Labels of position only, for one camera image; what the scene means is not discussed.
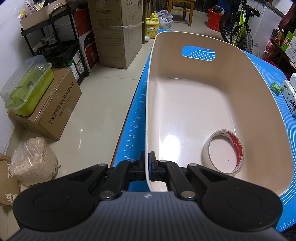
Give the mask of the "white tape roll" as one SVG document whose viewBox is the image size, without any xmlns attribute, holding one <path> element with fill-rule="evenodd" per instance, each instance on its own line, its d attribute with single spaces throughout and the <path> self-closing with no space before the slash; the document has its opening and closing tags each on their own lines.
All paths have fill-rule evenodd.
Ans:
<svg viewBox="0 0 296 241">
<path fill-rule="evenodd" d="M 203 166 L 234 176 L 243 166 L 243 145 L 233 132 L 218 130 L 204 143 L 201 157 Z"/>
</svg>

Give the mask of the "beige plastic storage bin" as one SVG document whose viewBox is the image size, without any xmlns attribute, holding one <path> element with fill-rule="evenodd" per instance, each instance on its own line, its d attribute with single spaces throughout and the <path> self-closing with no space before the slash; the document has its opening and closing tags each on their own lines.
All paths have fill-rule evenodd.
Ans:
<svg viewBox="0 0 296 241">
<path fill-rule="evenodd" d="M 211 37 L 165 31 L 151 51 L 145 151 L 185 167 L 203 164 L 202 150 L 220 130 L 243 147 L 237 178 L 284 194 L 293 157 L 275 96 L 240 49 Z"/>
</svg>

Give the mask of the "green round tin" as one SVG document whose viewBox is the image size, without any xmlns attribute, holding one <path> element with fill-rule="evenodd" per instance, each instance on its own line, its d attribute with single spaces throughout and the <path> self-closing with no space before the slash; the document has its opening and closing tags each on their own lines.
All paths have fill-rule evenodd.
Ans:
<svg viewBox="0 0 296 241">
<path fill-rule="evenodd" d="M 276 95 L 279 95 L 281 93 L 281 87 L 276 82 L 272 82 L 272 84 L 270 85 L 270 87 L 271 87 L 271 90 Z"/>
</svg>

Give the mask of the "floor cardboard box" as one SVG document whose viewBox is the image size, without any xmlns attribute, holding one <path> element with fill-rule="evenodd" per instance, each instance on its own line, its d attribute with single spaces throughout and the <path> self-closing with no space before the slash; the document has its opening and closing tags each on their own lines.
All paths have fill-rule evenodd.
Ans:
<svg viewBox="0 0 296 241">
<path fill-rule="evenodd" d="M 53 74 L 51 85 L 30 116 L 7 113 L 27 130 L 58 141 L 82 92 L 70 68 L 53 69 Z"/>
</svg>

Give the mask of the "bag of grain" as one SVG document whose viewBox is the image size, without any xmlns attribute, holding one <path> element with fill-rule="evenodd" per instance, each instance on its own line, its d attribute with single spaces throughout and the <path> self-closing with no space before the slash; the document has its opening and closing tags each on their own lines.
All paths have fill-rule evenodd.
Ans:
<svg viewBox="0 0 296 241">
<path fill-rule="evenodd" d="M 44 138 L 29 138 L 11 158 L 9 174 L 23 185 L 32 186 L 52 180 L 60 165 Z"/>
</svg>

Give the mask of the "brown paper bag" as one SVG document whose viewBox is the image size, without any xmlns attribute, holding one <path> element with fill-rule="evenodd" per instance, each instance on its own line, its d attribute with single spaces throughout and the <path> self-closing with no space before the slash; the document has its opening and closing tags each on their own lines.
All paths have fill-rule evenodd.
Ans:
<svg viewBox="0 0 296 241">
<path fill-rule="evenodd" d="M 17 178 L 10 173 L 11 158 L 1 154 L 0 157 L 0 202 L 3 206 L 12 206 L 21 191 Z"/>
</svg>

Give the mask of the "green clear lid container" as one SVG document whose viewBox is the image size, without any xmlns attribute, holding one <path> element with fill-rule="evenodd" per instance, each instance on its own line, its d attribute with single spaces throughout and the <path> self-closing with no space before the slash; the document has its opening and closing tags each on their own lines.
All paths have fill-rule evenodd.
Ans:
<svg viewBox="0 0 296 241">
<path fill-rule="evenodd" d="M 5 108 L 30 116 L 53 79 L 52 64 L 43 55 L 26 59 L 1 89 Z"/>
</svg>

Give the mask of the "lower large cardboard box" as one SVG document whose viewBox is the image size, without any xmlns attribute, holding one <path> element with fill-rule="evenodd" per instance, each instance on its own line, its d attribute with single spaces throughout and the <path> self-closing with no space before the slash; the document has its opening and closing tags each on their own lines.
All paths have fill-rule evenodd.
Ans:
<svg viewBox="0 0 296 241">
<path fill-rule="evenodd" d="M 127 69 L 142 48 L 142 1 L 88 1 L 102 66 Z"/>
</svg>

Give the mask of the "yellow detergent jug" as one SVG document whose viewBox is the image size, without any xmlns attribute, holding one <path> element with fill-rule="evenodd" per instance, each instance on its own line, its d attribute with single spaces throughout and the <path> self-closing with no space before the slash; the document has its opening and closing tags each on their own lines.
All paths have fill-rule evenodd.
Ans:
<svg viewBox="0 0 296 241">
<path fill-rule="evenodd" d="M 145 26 L 145 36 L 154 39 L 159 30 L 159 18 L 156 11 L 145 19 Z"/>
</svg>

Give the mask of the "black metal shelf rack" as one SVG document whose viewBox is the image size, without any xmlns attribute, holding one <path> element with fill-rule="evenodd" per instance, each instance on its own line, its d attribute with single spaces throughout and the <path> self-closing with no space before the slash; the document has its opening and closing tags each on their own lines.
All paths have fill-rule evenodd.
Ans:
<svg viewBox="0 0 296 241">
<path fill-rule="evenodd" d="M 53 68 L 70 68 L 78 84 L 89 75 L 68 4 L 52 10 L 46 20 L 21 28 L 21 35 L 32 56 L 42 55 Z"/>
</svg>

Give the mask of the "plastic bag on floor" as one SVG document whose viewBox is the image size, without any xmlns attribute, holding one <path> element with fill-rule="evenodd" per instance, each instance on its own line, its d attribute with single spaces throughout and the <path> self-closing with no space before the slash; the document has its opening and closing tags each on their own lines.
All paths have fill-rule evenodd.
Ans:
<svg viewBox="0 0 296 241">
<path fill-rule="evenodd" d="M 173 16 L 167 10 L 161 10 L 157 12 L 159 18 L 160 29 L 170 29 L 173 23 Z"/>
</svg>

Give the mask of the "tissue box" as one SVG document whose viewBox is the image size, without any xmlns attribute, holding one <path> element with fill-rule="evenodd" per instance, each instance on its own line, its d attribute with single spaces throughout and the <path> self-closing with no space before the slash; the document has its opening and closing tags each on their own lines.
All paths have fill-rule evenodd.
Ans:
<svg viewBox="0 0 296 241">
<path fill-rule="evenodd" d="M 296 74 L 293 73 L 289 81 L 284 80 L 280 87 L 291 114 L 296 116 Z"/>
</svg>

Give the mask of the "green black bicycle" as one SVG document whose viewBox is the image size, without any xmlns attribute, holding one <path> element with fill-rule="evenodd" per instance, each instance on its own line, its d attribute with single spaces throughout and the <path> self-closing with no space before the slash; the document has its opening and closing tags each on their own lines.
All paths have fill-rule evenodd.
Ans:
<svg viewBox="0 0 296 241">
<path fill-rule="evenodd" d="M 225 42 L 252 54 L 253 38 L 248 22 L 251 17 L 259 18 L 260 12 L 248 5 L 247 1 L 240 1 L 240 4 L 242 4 L 240 11 L 224 14 L 220 18 L 219 30 Z"/>
</svg>

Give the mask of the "red bucket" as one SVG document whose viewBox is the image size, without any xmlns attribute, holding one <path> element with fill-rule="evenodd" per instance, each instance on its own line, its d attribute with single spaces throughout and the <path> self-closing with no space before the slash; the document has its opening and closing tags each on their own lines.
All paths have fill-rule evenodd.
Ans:
<svg viewBox="0 0 296 241">
<path fill-rule="evenodd" d="M 219 22 L 224 13 L 224 9 L 220 6 L 213 6 L 211 9 L 208 9 L 207 27 L 219 32 Z"/>
</svg>

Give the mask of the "wooden chair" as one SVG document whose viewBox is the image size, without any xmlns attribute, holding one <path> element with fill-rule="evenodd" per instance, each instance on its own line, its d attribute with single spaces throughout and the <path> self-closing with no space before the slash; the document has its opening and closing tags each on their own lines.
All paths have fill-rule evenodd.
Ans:
<svg viewBox="0 0 296 241">
<path fill-rule="evenodd" d="M 186 15 L 189 13 L 189 27 L 192 26 L 193 21 L 193 12 L 194 12 L 194 4 L 196 3 L 195 0 L 179 0 L 173 1 L 168 0 L 165 2 L 165 6 L 168 9 L 168 12 L 171 13 L 172 11 L 182 11 L 183 13 L 183 20 L 186 20 Z"/>
</svg>

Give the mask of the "white refrigerator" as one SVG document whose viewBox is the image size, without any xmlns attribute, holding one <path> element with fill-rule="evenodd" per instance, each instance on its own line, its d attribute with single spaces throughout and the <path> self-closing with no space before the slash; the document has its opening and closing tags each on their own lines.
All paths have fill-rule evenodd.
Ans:
<svg viewBox="0 0 296 241">
<path fill-rule="evenodd" d="M 266 44 L 269 42 L 273 30 L 278 29 L 278 24 L 285 15 L 267 1 L 250 0 L 247 1 L 247 4 L 260 13 L 259 17 L 251 17 L 248 24 L 253 38 L 252 54 L 263 58 Z"/>
</svg>

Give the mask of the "green white carton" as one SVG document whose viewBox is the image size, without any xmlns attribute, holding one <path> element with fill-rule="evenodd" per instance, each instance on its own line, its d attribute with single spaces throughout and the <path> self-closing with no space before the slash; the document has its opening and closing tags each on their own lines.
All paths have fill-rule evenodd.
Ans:
<svg viewBox="0 0 296 241">
<path fill-rule="evenodd" d="M 292 63 L 295 63 L 296 59 L 296 36 L 288 31 L 287 36 L 285 37 L 284 42 L 281 45 L 281 49 L 287 55 L 289 60 Z"/>
</svg>

